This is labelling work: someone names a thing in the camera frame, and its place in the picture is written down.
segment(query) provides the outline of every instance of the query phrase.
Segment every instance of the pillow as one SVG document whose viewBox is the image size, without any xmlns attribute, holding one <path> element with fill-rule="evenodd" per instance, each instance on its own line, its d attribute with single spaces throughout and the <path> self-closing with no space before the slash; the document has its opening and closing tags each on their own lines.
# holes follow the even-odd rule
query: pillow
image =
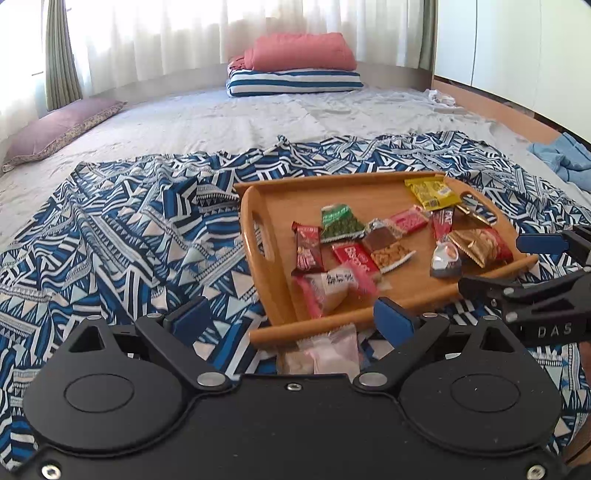
<svg viewBox="0 0 591 480">
<path fill-rule="evenodd" d="M 235 70 L 226 82 L 231 97 L 279 93 L 347 92 L 363 88 L 359 73 L 348 70 L 298 69 L 283 72 Z"/>
<path fill-rule="evenodd" d="M 35 120 L 12 139 L 2 171 L 53 155 L 124 106 L 125 102 L 108 98 L 81 99 Z"/>
</svg>

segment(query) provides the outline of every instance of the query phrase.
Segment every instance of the candy bar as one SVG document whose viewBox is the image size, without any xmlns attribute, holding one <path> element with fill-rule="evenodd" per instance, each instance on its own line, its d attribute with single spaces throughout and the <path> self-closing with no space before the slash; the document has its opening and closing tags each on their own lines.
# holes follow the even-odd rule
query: candy bar
<svg viewBox="0 0 591 480">
<path fill-rule="evenodd" d="M 418 199 L 425 210 L 431 212 L 460 203 L 460 197 L 443 181 L 443 176 L 406 179 L 404 184 Z"/>
<path fill-rule="evenodd" d="M 484 215 L 481 215 L 477 211 L 471 209 L 464 202 L 458 203 L 456 205 L 456 208 L 460 210 L 464 215 L 468 215 L 468 217 L 474 218 L 474 220 L 478 220 L 479 222 L 484 223 L 486 226 L 491 226 L 491 223 L 486 219 L 486 217 L 484 217 Z"/>
<path fill-rule="evenodd" d="M 303 275 L 324 271 L 320 252 L 320 228 L 293 222 L 291 229 L 295 233 L 296 267 L 293 274 Z"/>
<path fill-rule="evenodd" d="M 413 205 L 408 210 L 392 215 L 384 219 L 384 224 L 397 238 L 409 235 L 429 223 L 429 215 L 418 205 Z"/>
<path fill-rule="evenodd" d="M 360 244 L 354 242 L 334 244 L 332 251 L 340 263 L 350 261 L 358 265 L 364 272 L 367 272 L 374 282 L 381 279 L 382 273 Z"/>
<path fill-rule="evenodd" d="M 415 254 L 403 246 L 379 219 L 374 219 L 366 225 L 362 243 L 382 273 L 402 265 Z"/>
<path fill-rule="evenodd" d="M 322 243 L 362 236 L 363 224 L 353 215 L 348 205 L 328 205 L 322 208 Z"/>
<path fill-rule="evenodd" d="M 513 260 L 511 250 L 494 228 L 454 230 L 448 238 L 481 268 Z"/>
<path fill-rule="evenodd" d="M 431 258 L 430 274 L 435 278 L 459 277 L 462 275 L 462 259 L 457 247 L 448 240 L 452 231 L 453 207 L 433 212 L 433 234 L 437 246 Z"/>
</svg>

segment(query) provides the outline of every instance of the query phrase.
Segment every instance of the wooden bed frame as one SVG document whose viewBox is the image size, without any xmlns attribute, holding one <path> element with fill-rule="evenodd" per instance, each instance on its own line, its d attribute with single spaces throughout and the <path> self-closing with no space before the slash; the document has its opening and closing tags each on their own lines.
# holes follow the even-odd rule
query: wooden bed frame
<svg viewBox="0 0 591 480">
<path fill-rule="evenodd" d="M 484 118 L 497 120 L 530 142 L 548 144 L 556 140 L 560 135 L 552 127 L 543 124 L 535 118 L 478 93 L 442 82 L 436 78 L 433 79 L 431 87 L 434 90 L 451 95 L 456 99 L 456 103 L 466 110 L 478 113 L 478 115 Z"/>
</svg>

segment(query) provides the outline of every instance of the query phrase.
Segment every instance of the white curtain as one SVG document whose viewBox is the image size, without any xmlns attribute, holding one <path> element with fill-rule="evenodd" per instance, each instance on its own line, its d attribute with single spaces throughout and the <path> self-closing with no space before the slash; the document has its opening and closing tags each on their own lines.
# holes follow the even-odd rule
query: white curtain
<svg viewBox="0 0 591 480">
<path fill-rule="evenodd" d="M 0 141 L 38 118 L 33 74 L 45 65 L 42 12 L 42 0 L 0 4 Z"/>
<path fill-rule="evenodd" d="M 357 60 L 418 67 L 423 0 L 68 0 L 85 95 L 226 63 L 260 35 L 342 32 Z"/>
</svg>

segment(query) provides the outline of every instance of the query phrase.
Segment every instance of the green curtain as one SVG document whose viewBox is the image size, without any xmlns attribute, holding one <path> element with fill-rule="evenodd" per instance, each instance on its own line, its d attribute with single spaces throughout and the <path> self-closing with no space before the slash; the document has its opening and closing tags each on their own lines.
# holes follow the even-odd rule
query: green curtain
<svg viewBox="0 0 591 480">
<path fill-rule="evenodd" d="M 80 98 L 80 82 L 70 44 L 66 0 L 45 0 L 47 8 L 45 90 L 47 110 L 52 111 Z"/>
<path fill-rule="evenodd" d="M 433 70 L 436 1 L 424 0 L 423 6 L 423 43 L 421 44 L 418 67 L 429 71 Z"/>
</svg>

